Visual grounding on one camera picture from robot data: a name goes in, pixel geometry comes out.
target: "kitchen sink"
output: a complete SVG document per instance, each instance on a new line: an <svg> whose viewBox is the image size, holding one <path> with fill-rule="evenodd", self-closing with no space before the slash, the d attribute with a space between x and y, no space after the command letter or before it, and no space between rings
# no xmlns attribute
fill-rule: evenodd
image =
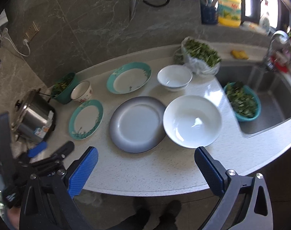
<svg viewBox="0 0 291 230"><path fill-rule="evenodd" d="M216 78L222 87L228 82L241 81L258 95L259 117L251 122L239 122L242 132L249 137L291 118L291 86L280 73L265 71L257 63L229 61L221 63Z"/></svg>

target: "screw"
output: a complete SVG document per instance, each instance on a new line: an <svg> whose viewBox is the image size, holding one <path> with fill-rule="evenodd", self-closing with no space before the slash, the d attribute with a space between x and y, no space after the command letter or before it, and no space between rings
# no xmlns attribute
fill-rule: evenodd
<svg viewBox="0 0 291 230"><path fill-rule="evenodd" d="M261 173L257 173L257 174L256 174L256 177L257 177L258 179L263 179L263 175L262 175Z"/></svg>
<svg viewBox="0 0 291 230"><path fill-rule="evenodd" d="M228 170L227 173L231 176L236 175L235 170Z"/></svg>
<svg viewBox="0 0 291 230"><path fill-rule="evenodd" d="M57 171L57 175L64 175L65 174L65 170L64 169L60 169Z"/></svg>
<svg viewBox="0 0 291 230"><path fill-rule="evenodd" d="M37 177L36 174L31 174L31 175L30 175L30 178L31 178L32 180L36 179L36 177Z"/></svg>

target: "chrome faucet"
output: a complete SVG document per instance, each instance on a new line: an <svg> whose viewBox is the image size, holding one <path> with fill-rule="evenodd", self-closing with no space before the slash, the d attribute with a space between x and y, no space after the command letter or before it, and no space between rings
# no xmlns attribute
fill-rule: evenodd
<svg viewBox="0 0 291 230"><path fill-rule="evenodd" d="M288 35L282 31L282 30L278 30L276 31L271 39L270 39L270 45L269 45L269 48L268 48L268 51L267 51L267 54L264 56L263 60L262 60L262 64L269 70L269 71L274 71L275 70L275 67L273 65L273 63L271 62L271 59L270 59L270 54L271 54L271 51L272 51L272 43L273 41L275 40L275 38L279 37L280 39L280 42L282 44L286 44L286 43L289 43L290 44L290 47L291 47L291 40L289 39Z"/></svg>

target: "countertop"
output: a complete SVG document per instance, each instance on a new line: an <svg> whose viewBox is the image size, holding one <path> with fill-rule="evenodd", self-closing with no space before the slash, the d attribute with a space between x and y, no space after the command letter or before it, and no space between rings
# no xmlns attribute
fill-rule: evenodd
<svg viewBox="0 0 291 230"><path fill-rule="evenodd" d="M261 60L266 49L239 44L210 43L223 59L230 59L232 49L245 50L250 60ZM172 93L157 81L157 73L173 64L173 52L179 46L166 46L125 55L96 65L78 73L80 80L89 80L94 89L94 99L101 101L104 116L96 132L87 139L73 140L68 134L68 122L79 106L71 101L67 105L52 102L58 120L56 129L48 140L49 156L66 141L75 143L75 150L65 161L67 168L89 147L98 149L99 159L87 180L84 189L125 196L163 196L190 193L208 188L200 170L194 162L194 150L186 149L172 142L168 136L154 149L129 154L118 149L109 137L109 121L117 107L137 96L151 96L166 106L182 95L199 95L212 101L222 115L222 131L218 139L206 147L213 158L226 169L234 169L240 175L247 175L270 163L291 147L291 119L256 136L246 138L240 130L232 108L222 87L213 78L202 79L194 75L184 91ZM146 62L152 68L152 76L142 88L124 95L108 92L106 81L112 70L131 61ZM291 77L286 75L291 84Z"/></svg>

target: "black pants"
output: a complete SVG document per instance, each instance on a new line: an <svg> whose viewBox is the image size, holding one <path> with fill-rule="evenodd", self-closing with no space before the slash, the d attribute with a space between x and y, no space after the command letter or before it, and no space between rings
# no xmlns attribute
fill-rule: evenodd
<svg viewBox="0 0 291 230"><path fill-rule="evenodd" d="M128 217L120 224L107 230L142 230L149 218L150 211L146 209L139 209L135 215ZM163 214L159 217L159 219L159 225L153 230L177 230L177 226L175 225L175 217L172 214Z"/></svg>

